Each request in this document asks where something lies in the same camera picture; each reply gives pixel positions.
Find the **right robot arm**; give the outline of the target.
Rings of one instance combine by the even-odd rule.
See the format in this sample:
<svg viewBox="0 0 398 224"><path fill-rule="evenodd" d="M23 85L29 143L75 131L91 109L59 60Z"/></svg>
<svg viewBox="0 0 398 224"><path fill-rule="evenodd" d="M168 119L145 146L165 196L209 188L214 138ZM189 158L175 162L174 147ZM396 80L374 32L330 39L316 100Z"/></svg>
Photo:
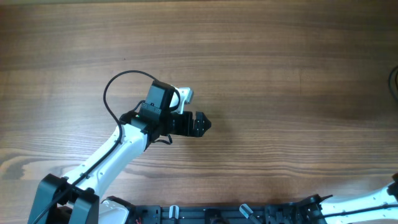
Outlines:
<svg viewBox="0 0 398 224"><path fill-rule="evenodd" d="M356 196L332 196L320 205L327 224L396 220L397 174L383 188Z"/></svg>

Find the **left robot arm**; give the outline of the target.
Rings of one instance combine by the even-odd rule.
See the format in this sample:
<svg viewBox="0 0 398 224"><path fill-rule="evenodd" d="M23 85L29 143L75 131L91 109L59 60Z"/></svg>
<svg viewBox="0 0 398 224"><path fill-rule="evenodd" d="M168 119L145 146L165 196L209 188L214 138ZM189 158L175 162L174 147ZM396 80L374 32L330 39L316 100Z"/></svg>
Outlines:
<svg viewBox="0 0 398 224"><path fill-rule="evenodd" d="M63 177L47 175L39 183L29 223L129 223L135 207L104 193L136 157L151 144L171 135L200 138L211 128L202 112L184 111L193 98L190 88L155 80L145 100L116 120L111 137L84 163Z"/></svg>

